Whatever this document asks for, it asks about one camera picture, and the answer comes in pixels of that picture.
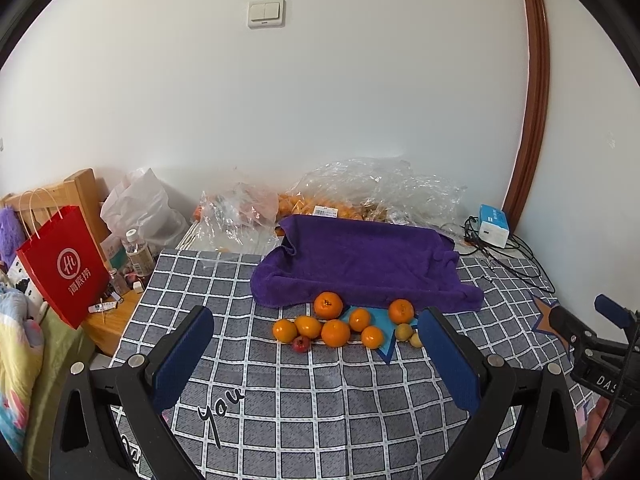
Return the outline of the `person's hand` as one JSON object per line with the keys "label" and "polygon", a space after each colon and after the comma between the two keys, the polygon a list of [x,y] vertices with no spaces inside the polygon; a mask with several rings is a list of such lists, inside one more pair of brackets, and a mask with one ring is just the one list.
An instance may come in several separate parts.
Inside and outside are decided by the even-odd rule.
{"label": "person's hand", "polygon": [[608,446],[610,435],[605,429],[605,416],[608,414],[610,401],[599,398],[596,407],[589,413],[586,432],[580,442],[580,448],[585,453],[590,444],[593,444],[591,452],[582,466],[582,480],[597,479],[605,471],[605,463],[602,451]]}

